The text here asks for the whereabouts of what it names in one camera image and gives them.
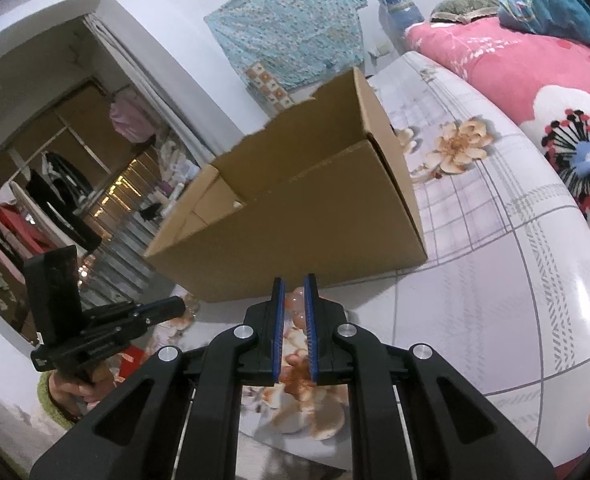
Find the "curtain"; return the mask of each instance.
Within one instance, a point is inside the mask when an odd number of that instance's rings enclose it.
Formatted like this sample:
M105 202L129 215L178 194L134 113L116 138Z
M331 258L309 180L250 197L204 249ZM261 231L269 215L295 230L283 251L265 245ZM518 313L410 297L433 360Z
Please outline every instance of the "curtain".
M201 137L195 133L187 124L187 121L174 110L173 105L166 102L161 96L163 94L155 81L146 70L134 59L126 47L113 36L108 28L94 14L87 14L84 17L84 24L92 34L104 45L108 53L119 64L126 76L133 82L144 98L160 114L160 116L177 133L179 138L186 144L191 155L200 166L209 163L214 158L213 152L220 152L216 148L211 151Z

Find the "cardboard box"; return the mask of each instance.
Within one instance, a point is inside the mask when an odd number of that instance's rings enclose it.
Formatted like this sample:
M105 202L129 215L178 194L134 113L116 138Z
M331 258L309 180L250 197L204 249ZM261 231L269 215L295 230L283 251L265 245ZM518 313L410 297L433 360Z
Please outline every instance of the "cardboard box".
M205 301L329 285L426 261L402 147L354 69L217 157L145 257Z

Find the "pink blanket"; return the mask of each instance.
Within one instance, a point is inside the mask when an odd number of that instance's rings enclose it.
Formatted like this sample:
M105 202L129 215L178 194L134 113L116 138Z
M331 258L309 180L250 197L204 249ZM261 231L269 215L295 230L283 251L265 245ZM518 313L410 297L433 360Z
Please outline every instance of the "pink blanket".
M515 124L534 119L533 103L545 86L590 94L587 46L508 30L497 18L469 25L432 25L436 24L421 23L407 30L411 47L482 92Z
M515 32L497 18L421 23L409 45L466 80L542 150L590 227L590 48Z

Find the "flower pattern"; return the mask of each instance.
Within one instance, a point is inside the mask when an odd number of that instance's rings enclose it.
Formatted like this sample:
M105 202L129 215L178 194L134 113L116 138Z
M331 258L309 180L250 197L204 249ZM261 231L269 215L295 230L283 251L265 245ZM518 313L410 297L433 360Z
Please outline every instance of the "flower pattern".
M590 218L590 115L568 108L566 117L544 127L544 157Z
M413 153L417 147L417 141L414 139L415 132L411 128L395 129L395 136L404 150L404 155Z
M434 173L463 173L473 160L486 158L483 148L493 142L486 124L475 118L460 126L444 124L441 132L436 140L437 149L424 156L424 167Z

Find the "human hand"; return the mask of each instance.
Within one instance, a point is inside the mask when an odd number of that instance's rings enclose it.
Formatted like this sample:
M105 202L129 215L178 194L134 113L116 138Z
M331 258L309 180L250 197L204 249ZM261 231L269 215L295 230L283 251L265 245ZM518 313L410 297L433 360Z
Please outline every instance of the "human hand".
M76 403L76 397L81 397L88 404L96 404L115 387L112 372L105 362L95 368L90 379L91 382L86 383L77 378L64 378L55 370L48 378L50 396L62 410L79 418L82 413Z

